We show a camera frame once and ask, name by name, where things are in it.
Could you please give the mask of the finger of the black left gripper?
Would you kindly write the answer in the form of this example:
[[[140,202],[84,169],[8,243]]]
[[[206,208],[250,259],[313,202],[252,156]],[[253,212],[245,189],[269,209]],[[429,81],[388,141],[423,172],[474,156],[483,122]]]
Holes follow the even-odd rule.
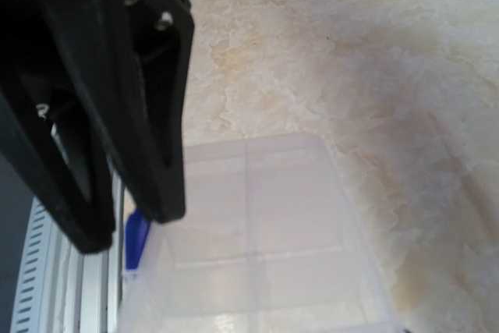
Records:
[[[189,0],[40,2],[77,97],[136,204],[150,220],[179,220]]]
[[[110,248],[106,155],[39,0],[1,0],[1,152],[78,251]]]

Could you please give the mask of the clear plastic pill organizer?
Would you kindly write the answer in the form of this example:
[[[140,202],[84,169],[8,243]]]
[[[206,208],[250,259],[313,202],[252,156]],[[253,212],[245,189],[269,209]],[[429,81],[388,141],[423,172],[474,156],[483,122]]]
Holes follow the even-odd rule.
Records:
[[[120,332],[400,332],[324,141],[184,150],[186,214],[152,225]]]

